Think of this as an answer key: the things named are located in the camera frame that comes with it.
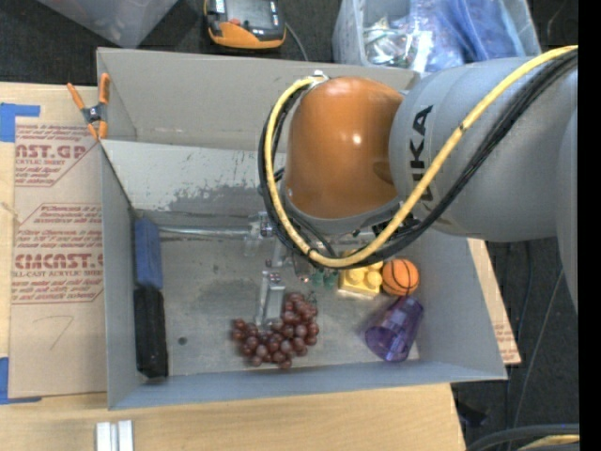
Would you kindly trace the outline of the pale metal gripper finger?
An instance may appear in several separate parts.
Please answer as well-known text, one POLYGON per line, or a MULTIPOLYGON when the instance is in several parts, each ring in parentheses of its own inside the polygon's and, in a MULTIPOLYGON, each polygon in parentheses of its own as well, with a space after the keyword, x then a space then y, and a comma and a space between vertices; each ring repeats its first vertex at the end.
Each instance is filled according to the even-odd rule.
POLYGON ((251 257, 261 246, 274 235, 273 222, 265 211, 260 211, 248 218, 248 229, 243 238, 243 255, 251 257))
POLYGON ((263 271, 258 292, 254 323, 268 325, 281 317, 285 284, 278 272, 263 271))

